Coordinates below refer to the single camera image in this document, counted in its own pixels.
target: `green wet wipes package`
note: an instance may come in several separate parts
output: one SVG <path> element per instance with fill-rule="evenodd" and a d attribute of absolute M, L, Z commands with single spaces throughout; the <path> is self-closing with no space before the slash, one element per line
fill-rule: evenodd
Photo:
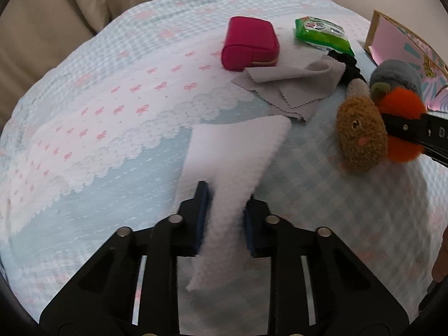
<path fill-rule="evenodd" d="M 347 40 L 344 29 L 330 21 L 306 16 L 296 20 L 296 38 L 315 48 L 355 56 Z"/>

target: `bed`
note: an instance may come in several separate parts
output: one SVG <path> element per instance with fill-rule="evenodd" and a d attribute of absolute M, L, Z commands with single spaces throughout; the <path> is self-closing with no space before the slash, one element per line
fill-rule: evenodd
<path fill-rule="evenodd" d="M 272 22 L 279 64 L 297 62 L 294 20 L 310 15 L 344 27 L 366 78 L 375 68 L 362 49 L 369 21 L 330 0 L 153 0 L 118 16 L 30 88 L 1 136 L 0 256 L 35 320 L 117 228 L 170 214 L 193 124 L 267 114 L 221 68 L 234 15 Z M 255 196 L 295 226 L 332 228 L 413 320 L 447 226 L 448 172 L 423 157 L 348 174 L 334 135 L 343 99 L 339 88 L 293 125 Z M 268 267 L 251 262 L 228 287 L 188 293 L 180 262 L 181 332 L 264 334 Z"/>

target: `orange pom-pom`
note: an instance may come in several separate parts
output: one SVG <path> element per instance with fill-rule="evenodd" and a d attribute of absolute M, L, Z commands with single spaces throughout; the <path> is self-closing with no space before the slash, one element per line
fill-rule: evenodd
<path fill-rule="evenodd" d="M 420 119 L 420 116 L 426 113 L 426 107 L 420 97 L 415 92 L 401 87 L 384 96 L 378 102 L 378 110 L 382 114 L 401 116 L 410 120 Z M 410 162 L 423 152 L 421 145 L 390 135 L 388 138 L 388 159 L 393 162 Z"/>

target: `white cloth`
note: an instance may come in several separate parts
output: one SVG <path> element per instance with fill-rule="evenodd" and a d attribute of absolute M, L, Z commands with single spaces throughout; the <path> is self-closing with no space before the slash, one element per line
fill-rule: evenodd
<path fill-rule="evenodd" d="M 225 285 L 242 270 L 249 258 L 244 207 L 290 128 L 290 119 L 283 116 L 194 126 L 173 210 L 194 196 L 200 180 L 209 184 L 212 202 L 188 290 Z"/>

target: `plush toy pink nose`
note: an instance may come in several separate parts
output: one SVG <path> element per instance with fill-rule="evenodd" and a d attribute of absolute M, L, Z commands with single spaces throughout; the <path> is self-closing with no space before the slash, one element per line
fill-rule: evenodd
<path fill-rule="evenodd" d="M 368 142 L 371 140 L 371 138 L 369 137 L 362 137 L 361 139 L 358 140 L 358 145 L 359 146 L 365 146 L 368 144 Z"/>

